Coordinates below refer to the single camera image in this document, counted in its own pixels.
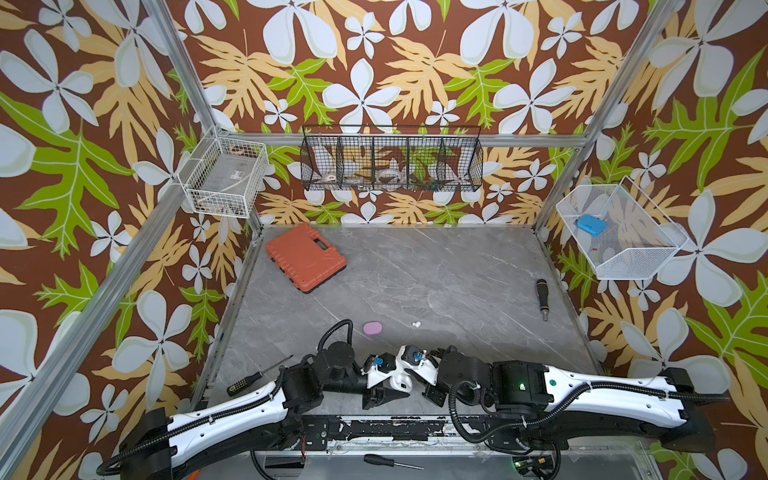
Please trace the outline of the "purple earbud charging case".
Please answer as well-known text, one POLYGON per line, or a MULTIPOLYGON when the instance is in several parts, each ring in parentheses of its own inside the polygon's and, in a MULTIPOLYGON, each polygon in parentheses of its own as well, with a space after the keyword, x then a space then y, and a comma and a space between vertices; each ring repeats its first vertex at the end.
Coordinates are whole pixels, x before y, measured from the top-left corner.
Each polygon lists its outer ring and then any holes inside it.
POLYGON ((367 336, 378 336, 383 332, 383 324, 378 321, 366 322, 363 325, 363 333, 367 336))

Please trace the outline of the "white earbud charging case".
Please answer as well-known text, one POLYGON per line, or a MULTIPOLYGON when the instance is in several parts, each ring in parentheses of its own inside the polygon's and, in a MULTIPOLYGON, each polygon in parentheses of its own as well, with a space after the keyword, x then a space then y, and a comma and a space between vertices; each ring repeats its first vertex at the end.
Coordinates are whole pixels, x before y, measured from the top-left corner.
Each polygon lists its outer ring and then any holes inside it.
POLYGON ((392 389, 409 394, 413 389, 412 378, 407 373, 398 373, 389 378, 392 389))

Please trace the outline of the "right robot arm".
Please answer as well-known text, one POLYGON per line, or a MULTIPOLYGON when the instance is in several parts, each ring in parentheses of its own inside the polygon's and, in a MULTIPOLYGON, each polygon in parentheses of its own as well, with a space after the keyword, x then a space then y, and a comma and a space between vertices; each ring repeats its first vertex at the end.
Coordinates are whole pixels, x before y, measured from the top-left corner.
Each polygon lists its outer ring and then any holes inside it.
POLYGON ((631 436, 664 447, 706 453, 714 431, 700 407, 728 401, 726 393, 696 391, 688 373, 611 379, 541 363, 487 363, 455 347, 403 353, 426 384, 425 397, 448 408, 466 442, 492 449, 564 449, 572 438, 631 436))

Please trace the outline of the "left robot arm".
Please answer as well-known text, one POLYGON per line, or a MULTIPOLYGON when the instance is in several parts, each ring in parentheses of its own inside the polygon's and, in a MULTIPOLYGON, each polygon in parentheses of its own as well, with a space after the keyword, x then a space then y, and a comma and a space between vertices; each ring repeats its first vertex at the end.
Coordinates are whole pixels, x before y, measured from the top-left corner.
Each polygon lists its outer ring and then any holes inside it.
POLYGON ((96 469, 100 477, 180 479, 203 466, 245 450, 286 448, 303 436, 304 413, 327 392, 358 395, 370 410, 409 395, 412 382, 396 356, 370 356, 358 364, 352 340, 332 342, 349 319, 320 338, 315 352, 298 363, 280 365, 275 380, 250 393, 235 386, 234 398, 202 410, 144 414, 117 452, 96 469))

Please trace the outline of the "red plastic tool case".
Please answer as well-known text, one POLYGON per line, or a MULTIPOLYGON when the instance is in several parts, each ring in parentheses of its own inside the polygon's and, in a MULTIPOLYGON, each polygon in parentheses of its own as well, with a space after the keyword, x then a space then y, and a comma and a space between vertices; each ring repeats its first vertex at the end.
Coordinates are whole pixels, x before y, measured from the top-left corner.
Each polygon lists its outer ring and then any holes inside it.
POLYGON ((305 294, 347 266, 346 258, 308 224, 268 242, 266 252, 294 287, 305 294))

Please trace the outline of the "yellow black screwdriver left edge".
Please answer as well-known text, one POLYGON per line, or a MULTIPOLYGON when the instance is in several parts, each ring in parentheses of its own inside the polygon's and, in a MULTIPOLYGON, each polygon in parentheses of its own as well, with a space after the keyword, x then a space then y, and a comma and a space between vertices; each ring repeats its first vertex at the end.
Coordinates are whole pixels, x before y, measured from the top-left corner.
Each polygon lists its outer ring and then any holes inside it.
POLYGON ((290 360, 292 358, 292 355, 289 355, 280 361, 276 362, 275 364, 263 369, 259 370, 253 374, 247 375, 243 377, 242 379, 234 382, 233 384, 229 385, 226 389, 226 393, 229 397, 235 397, 242 392, 244 392, 246 389, 254 385, 258 380, 260 380, 266 373, 269 373, 270 371, 274 370, 277 367, 282 366, 285 362, 290 360))

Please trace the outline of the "blue small box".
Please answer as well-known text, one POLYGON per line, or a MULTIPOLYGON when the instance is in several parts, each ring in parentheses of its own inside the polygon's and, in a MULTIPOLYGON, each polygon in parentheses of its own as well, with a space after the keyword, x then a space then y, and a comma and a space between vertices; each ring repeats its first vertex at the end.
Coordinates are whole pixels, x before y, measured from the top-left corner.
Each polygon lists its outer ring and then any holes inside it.
POLYGON ((584 215, 577 220, 576 226, 592 237, 599 237, 607 229, 608 224, 593 215, 584 215))

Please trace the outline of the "white mesh basket right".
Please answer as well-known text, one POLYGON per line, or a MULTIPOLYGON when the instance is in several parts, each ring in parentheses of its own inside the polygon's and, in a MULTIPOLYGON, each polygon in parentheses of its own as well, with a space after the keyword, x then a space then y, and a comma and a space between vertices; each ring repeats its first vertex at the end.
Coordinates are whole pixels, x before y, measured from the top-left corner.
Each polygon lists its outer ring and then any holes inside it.
POLYGON ((689 237, 640 186, 625 176, 617 184, 580 184, 556 205, 599 280, 649 280, 682 250, 689 237), (577 220, 593 215, 608 226, 592 237, 577 220))

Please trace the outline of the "black screwdriver on front rail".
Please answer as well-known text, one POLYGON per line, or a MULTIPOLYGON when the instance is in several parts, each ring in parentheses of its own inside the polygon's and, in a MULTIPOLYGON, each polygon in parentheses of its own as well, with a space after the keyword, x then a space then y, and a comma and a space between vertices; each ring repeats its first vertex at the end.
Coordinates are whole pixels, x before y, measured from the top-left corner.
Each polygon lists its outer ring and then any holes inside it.
POLYGON ((374 466, 390 467, 390 468, 406 468, 416 471, 423 471, 424 468, 419 465, 406 464, 398 462, 392 458, 384 457, 377 454, 365 454, 363 461, 367 464, 374 466))

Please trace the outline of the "black handled screwdriver on table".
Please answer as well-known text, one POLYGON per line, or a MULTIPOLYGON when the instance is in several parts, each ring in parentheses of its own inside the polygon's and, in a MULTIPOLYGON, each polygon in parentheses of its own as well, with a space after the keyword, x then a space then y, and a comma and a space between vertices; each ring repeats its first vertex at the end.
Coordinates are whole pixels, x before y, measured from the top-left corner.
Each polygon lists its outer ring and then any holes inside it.
POLYGON ((545 279, 538 279, 535 283, 535 292, 538 299, 539 311, 544 322, 549 321, 549 287, 545 279))

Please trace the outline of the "aluminium frame post right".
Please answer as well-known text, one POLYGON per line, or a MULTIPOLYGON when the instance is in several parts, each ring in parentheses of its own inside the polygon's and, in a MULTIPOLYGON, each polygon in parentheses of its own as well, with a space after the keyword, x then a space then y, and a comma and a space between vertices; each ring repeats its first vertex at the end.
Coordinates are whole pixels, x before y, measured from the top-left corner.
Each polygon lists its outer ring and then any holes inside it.
POLYGON ((670 17, 679 10, 682 4, 683 1, 657 1, 654 8, 649 12, 636 39, 622 60, 616 76, 609 84, 592 121, 585 128, 580 143, 574 146, 573 154, 564 164, 562 172, 546 197, 533 224, 533 231, 536 234, 547 226, 556 204, 564 197, 565 190, 574 173, 589 159, 590 150, 596 146, 599 134, 606 129, 611 113, 623 99, 634 77, 638 75, 643 62, 648 58, 657 39, 664 32, 670 17))

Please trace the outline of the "aluminium frame post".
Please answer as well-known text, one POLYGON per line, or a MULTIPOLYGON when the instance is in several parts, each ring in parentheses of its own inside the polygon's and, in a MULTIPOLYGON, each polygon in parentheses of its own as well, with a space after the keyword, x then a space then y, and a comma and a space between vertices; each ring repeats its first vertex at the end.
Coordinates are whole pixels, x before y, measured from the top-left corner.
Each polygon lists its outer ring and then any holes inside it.
POLYGON ((643 62, 648 58, 657 39, 664 32, 670 17, 679 10, 682 4, 683 1, 657 1, 654 8, 649 12, 636 39, 622 60, 616 76, 609 84, 592 121, 585 128, 580 143, 574 146, 573 154, 564 164, 562 172, 546 197, 533 224, 533 231, 536 234, 547 226, 556 204, 564 197, 565 190, 574 173, 589 159, 590 150, 596 146, 599 134, 606 129, 611 113, 623 99, 634 77, 638 75, 643 62))
MULTIPOLYGON (((178 29, 174 24, 167 3, 164 1, 144 1, 142 5, 147 10, 149 19, 156 24, 162 43, 167 49, 173 70, 178 77, 178 82, 187 94, 190 109, 198 117, 199 125, 202 128, 199 142, 203 138, 211 136, 232 136, 247 140, 238 133, 226 131, 214 117, 212 105, 205 95, 197 73, 194 71, 191 57, 183 41, 178 36, 178 29)), ((176 175, 176 182, 182 189, 178 174, 176 175)), ((261 236, 263 225, 258 218, 255 204, 250 216, 243 220, 248 223, 254 237, 258 238, 261 236)))

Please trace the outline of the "aluminium frame post left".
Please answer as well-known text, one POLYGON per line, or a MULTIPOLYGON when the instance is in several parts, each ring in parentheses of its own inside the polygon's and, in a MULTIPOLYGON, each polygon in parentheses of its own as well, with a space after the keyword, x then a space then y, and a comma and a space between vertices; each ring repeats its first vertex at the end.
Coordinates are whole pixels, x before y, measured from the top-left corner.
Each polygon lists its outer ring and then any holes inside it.
MULTIPOLYGON (((211 136, 232 136, 247 140, 238 133, 226 131, 214 117, 212 105, 205 95, 197 73, 194 71, 191 57, 183 41, 178 36, 178 29, 174 24, 167 3, 164 1, 144 1, 142 5, 147 10, 149 19, 156 24, 162 43, 167 49, 173 70, 178 77, 178 82, 187 94, 190 109, 198 117, 199 125, 202 128, 199 142, 203 138, 211 136)), ((178 174, 176 175, 176 182, 182 189, 178 174)), ((250 216, 243 220, 248 223, 254 237, 258 238, 261 236, 263 225, 258 218, 255 204, 250 216)))

